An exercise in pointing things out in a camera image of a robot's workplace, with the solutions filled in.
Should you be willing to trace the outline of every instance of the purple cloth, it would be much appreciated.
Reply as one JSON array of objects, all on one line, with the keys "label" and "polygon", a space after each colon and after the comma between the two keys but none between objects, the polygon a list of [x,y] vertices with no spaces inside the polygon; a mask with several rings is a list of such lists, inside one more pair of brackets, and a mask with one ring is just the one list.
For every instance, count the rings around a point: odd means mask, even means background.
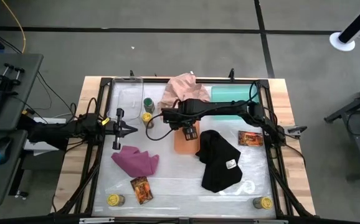
[{"label": "purple cloth", "polygon": [[155,173],[159,155],[149,157],[148,152],[140,152],[137,147],[123,146],[122,150],[114,152],[111,158],[130,177],[146,177]]}]

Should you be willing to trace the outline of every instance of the black cloth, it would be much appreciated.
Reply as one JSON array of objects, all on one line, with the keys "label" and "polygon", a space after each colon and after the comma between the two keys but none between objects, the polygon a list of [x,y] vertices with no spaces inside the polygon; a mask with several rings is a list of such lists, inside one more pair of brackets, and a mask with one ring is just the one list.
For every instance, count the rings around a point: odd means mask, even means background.
[{"label": "black cloth", "polygon": [[199,139],[200,150],[196,156],[206,164],[202,187],[216,193],[240,182],[242,171],[238,161],[241,152],[214,130],[202,132]]}]

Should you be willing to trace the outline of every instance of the small can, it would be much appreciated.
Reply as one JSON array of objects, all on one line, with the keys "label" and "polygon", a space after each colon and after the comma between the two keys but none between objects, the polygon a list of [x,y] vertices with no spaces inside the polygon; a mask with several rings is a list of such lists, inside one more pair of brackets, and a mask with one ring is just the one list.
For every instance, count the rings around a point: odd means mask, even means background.
[{"label": "small can", "polygon": [[144,113],[143,114],[143,123],[147,127],[147,129],[154,127],[154,121],[149,122],[151,119],[153,119],[153,115],[150,113]]},{"label": "small can", "polygon": [[145,98],[144,99],[144,109],[147,113],[154,113],[155,110],[155,105],[154,105],[154,101],[151,98]]},{"label": "small can", "polygon": [[268,197],[259,197],[253,199],[253,205],[255,208],[271,209],[273,206],[272,200]]},{"label": "small can", "polygon": [[122,206],[125,203],[125,196],[123,195],[117,195],[117,194],[111,194],[108,196],[107,200],[108,204],[110,206]]}]

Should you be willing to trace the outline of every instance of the white tag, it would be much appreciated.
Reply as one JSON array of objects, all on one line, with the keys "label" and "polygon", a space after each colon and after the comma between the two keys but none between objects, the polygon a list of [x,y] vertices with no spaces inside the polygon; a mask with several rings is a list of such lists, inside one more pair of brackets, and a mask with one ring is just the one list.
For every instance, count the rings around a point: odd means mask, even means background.
[{"label": "white tag", "polygon": [[228,169],[232,169],[237,166],[237,163],[235,162],[235,159],[232,159],[230,161],[225,162],[225,165]]}]

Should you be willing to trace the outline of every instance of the floor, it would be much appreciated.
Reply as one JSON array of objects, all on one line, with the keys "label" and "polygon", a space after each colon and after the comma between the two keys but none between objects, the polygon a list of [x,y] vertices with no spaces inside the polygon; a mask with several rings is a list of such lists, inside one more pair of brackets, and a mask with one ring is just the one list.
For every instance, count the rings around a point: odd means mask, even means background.
[{"label": "floor", "polygon": [[[236,77],[285,78],[295,121],[308,126],[301,148],[316,213],[323,218],[360,221],[360,181],[345,179],[360,168],[356,152],[341,121],[323,121],[360,90],[360,39],[348,53],[335,50],[328,42],[332,30],[345,28],[360,12],[360,0],[6,2],[23,26],[33,27],[26,32],[26,52],[44,55],[40,71],[67,102],[78,101],[84,76],[128,75],[130,70],[137,76],[193,71],[200,77],[226,77],[235,68]],[[261,8],[260,19],[255,7]],[[0,30],[6,30],[0,35],[21,48],[21,33],[7,31],[6,26],[16,24],[0,3]],[[46,30],[38,27],[89,29],[41,32]],[[264,29],[287,31],[259,34]],[[301,30],[328,32],[317,35]],[[52,98],[51,109],[40,113],[67,113],[59,99]],[[39,83],[28,103],[37,108],[48,106]],[[26,201],[7,199],[0,217],[3,210],[5,217],[50,211],[58,175],[35,172],[32,177],[28,186],[36,193]]]}]

